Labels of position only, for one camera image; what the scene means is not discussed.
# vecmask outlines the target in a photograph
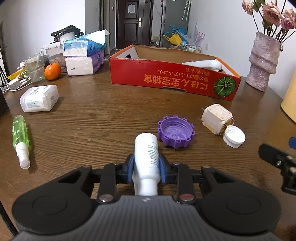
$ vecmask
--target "glass of water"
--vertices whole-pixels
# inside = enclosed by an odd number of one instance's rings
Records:
[[[32,83],[35,83],[44,79],[43,51],[24,60],[24,63]]]

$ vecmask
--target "purple bottle cap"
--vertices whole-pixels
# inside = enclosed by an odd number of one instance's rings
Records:
[[[165,146],[178,149],[189,145],[195,131],[187,119],[173,115],[172,117],[166,116],[158,122],[157,134]]]

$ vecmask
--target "blue gripper pad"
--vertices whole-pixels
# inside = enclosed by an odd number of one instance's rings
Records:
[[[134,163],[135,163],[135,156],[132,155],[128,162],[128,183],[132,183]]]
[[[165,171],[165,163],[161,157],[159,157],[159,169],[160,169],[160,178],[163,184],[166,184],[166,171]]]
[[[289,146],[293,149],[296,149],[296,137],[291,137],[289,140]]]

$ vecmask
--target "white power adapter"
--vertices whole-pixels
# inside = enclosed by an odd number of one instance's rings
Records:
[[[15,78],[14,80],[11,80],[9,82],[9,88],[11,90],[16,90],[17,88],[19,88],[21,86],[20,80],[18,78]]]

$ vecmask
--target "green spray bottle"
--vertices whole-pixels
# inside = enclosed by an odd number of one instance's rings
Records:
[[[12,123],[12,143],[19,158],[20,167],[28,169],[29,160],[29,137],[27,132],[26,121],[22,115],[15,116]]]

